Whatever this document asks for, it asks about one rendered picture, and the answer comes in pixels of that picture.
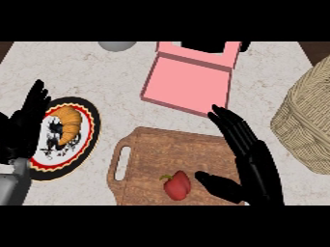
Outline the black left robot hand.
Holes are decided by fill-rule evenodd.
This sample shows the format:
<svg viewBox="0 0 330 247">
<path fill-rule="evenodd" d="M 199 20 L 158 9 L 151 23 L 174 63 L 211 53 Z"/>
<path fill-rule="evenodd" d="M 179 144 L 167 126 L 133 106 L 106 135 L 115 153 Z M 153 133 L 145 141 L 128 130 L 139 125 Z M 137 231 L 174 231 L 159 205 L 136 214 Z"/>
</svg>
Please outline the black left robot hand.
<svg viewBox="0 0 330 247">
<path fill-rule="evenodd" d="M 37 80 L 21 110 L 7 117 L 0 112 L 0 164 L 18 158 L 31 158 L 37 151 L 41 123 L 52 97 L 44 82 Z"/>
</svg>

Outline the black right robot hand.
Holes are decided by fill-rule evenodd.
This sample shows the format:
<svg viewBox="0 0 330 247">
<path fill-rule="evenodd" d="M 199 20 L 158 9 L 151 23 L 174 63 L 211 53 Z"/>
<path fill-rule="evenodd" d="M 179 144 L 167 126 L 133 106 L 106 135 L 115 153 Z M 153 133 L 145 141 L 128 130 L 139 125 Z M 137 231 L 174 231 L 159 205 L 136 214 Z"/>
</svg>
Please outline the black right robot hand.
<svg viewBox="0 0 330 247">
<path fill-rule="evenodd" d="M 246 121 L 224 107 L 213 105 L 208 118 L 224 134 L 235 154 L 241 183 L 198 171 L 195 178 L 218 198 L 251 206 L 283 206 L 280 177 L 269 151 Z"/>
</svg>

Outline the beige wicker basket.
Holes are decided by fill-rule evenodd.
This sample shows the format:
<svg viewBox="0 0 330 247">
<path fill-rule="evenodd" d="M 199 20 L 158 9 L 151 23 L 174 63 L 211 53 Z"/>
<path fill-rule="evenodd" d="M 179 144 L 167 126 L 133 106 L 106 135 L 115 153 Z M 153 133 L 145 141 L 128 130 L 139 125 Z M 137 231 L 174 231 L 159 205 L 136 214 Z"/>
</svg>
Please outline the beige wicker basket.
<svg viewBox="0 0 330 247">
<path fill-rule="evenodd" d="M 307 168 L 330 175 L 330 55 L 289 89 L 270 129 Z"/>
</svg>

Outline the brown wooden cutting board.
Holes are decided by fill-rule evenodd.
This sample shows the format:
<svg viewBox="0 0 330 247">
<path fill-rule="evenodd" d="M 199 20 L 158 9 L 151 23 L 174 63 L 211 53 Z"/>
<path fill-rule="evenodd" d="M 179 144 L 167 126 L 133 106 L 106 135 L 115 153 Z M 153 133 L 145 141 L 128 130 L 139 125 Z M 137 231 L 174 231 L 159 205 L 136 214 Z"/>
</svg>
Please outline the brown wooden cutting board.
<svg viewBox="0 0 330 247">
<path fill-rule="evenodd" d="M 164 175 L 184 171 L 190 193 L 174 201 L 165 193 Z M 195 179 L 195 173 L 239 181 L 235 155 L 223 137 L 137 127 L 120 140 L 106 183 L 120 206 L 233 206 L 210 194 Z"/>
</svg>

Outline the red bell pepper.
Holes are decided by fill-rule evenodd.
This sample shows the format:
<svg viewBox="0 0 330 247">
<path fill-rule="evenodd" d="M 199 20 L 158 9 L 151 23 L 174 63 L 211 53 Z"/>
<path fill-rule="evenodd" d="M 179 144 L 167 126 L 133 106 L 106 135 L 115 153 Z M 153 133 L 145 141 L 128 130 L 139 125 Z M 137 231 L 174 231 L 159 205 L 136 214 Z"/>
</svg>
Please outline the red bell pepper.
<svg viewBox="0 0 330 247">
<path fill-rule="evenodd" d="M 184 171 L 174 175 L 164 175 L 159 179 L 167 179 L 164 190 L 174 201 L 182 201 L 190 192 L 190 180 Z"/>
</svg>

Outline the golden croissant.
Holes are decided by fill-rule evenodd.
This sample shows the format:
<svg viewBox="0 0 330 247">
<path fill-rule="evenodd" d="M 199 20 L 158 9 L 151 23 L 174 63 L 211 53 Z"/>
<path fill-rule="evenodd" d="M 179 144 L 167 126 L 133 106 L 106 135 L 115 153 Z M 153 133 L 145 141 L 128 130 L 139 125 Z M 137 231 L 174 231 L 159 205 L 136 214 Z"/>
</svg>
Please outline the golden croissant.
<svg viewBox="0 0 330 247">
<path fill-rule="evenodd" d="M 62 122 L 62 138 L 59 140 L 59 145 L 65 145 L 78 135 L 81 130 L 83 118 L 80 112 L 71 107 L 62 107 L 53 114 Z"/>
</svg>

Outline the decorated black-rimmed plate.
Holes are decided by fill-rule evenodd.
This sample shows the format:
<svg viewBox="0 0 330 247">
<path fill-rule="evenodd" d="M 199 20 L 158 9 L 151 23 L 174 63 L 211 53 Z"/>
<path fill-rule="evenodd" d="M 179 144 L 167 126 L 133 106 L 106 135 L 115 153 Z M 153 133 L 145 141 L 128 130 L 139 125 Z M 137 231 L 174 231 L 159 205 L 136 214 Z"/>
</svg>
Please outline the decorated black-rimmed plate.
<svg viewBox="0 0 330 247">
<path fill-rule="evenodd" d="M 80 129 L 71 140 L 63 137 L 63 112 L 72 109 L 81 116 Z M 100 138 L 102 118 L 94 104 L 81 97 L 62 97 L 49 104 L 41 124 L 37 152 L 30 159 L 31 178 L 52 180 L 68 175 L 84 163 Z"/>
</svg>

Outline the open pink box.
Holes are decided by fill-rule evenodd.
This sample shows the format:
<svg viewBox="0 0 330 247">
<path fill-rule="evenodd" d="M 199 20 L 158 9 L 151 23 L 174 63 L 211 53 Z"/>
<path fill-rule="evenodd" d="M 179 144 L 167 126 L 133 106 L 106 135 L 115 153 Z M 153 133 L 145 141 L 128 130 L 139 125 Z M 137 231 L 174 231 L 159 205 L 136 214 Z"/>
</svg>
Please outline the open pink box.
<svg viewBox="0 0 330 247">
<path fill-rule="evenodd" d="M 227 41 L 217 55 L 161 41 L 142 100 L 201 117 L 208 117 L 214 104 L 227 107 L 239 47 L 239 41 Z"/>
</svg>

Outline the grey round object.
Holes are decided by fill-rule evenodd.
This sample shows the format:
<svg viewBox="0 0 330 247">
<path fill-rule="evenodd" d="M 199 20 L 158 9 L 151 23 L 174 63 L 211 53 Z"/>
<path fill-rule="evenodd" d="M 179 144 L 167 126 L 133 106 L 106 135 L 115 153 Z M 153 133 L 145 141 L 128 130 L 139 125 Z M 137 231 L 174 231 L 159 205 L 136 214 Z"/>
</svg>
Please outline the grey round object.
<svg viewBox="0 0 330 247">
<path fill-rule="evenodd" d="M 100 47 L 111 52 L 120 52 L 130 49 L 134 45 L 134 41 L 100 41 L 99 42 Z"/>
</svg>

